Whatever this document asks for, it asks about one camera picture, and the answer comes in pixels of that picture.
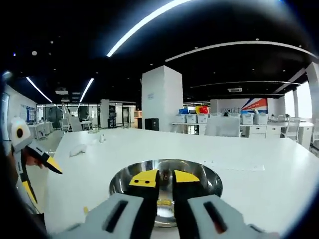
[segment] red object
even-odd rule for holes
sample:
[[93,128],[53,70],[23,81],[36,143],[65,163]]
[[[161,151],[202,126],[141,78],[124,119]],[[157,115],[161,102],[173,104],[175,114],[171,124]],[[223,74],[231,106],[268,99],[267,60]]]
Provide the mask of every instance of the red object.
[[201,114],[208,114],[208,107],[207,106],[202,106],[201,108],[199,108],[199,112]]

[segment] metal bowl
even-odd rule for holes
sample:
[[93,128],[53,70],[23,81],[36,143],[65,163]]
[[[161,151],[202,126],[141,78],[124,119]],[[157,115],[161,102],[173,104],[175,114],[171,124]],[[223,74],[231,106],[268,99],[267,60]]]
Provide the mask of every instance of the metal bowl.
[[110,195],[124,193],[135,175],[153,169],[158,169],[160,176],[158,215],[155,219],[155,227],[176,227],[174,201],[172,200],[172,172],[174,170],[195,175],[209,194],[216,194],[219,197],[222,194],[223,184],[220,177],[206,166],[185,160],[160,159],[135,163],[120,170],[111,180]]

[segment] black speaker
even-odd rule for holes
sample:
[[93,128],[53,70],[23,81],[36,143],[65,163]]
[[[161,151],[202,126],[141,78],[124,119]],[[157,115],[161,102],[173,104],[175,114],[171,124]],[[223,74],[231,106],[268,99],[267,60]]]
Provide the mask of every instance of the black speaker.
[[159,119],[158,118],[145,119],[145,129],[159,131],[160,130]]
[[138,118],[138,128],[142,128],[142,118]]

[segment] ceiling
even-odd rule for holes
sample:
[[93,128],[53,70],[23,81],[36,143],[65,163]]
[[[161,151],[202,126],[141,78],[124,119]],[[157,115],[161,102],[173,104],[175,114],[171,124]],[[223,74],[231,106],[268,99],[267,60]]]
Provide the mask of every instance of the ceiling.
[[[91,78],[84,103],[101,99],[141,101],[142,73],[167,65],[183,75],[185,102],[214,98],[277,98],[296,85],[277,92],[301,68],[317,59],[318,26],[312,16],[319,6],[311,1],[191,0],[159,15],[133,34],[111,56],[106,54],[136,23],[172,0],[123,0],[109,3],[29,3],[8,10],[5,68],[14,89],[38,104],[44,98],[31,80],[54,103],[79,102]],[[202,47],[238,41],[279,42],[220,46],[176,55]],[[296,82],[306,81],[305,75]],[[241,87],[241,93],[228,88]],[[55,93],[66,88],[68,95]]]

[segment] paper on table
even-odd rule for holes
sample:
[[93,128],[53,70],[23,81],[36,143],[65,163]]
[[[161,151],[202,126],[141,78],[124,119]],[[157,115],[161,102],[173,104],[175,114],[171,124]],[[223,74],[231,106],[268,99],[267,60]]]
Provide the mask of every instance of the paper on table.
[[228,170],[239,170],[239,171],[265,171],[263,164],[254,163],[227,163],[227,162],[202,162],[203,165],[210,169],[220,168]]

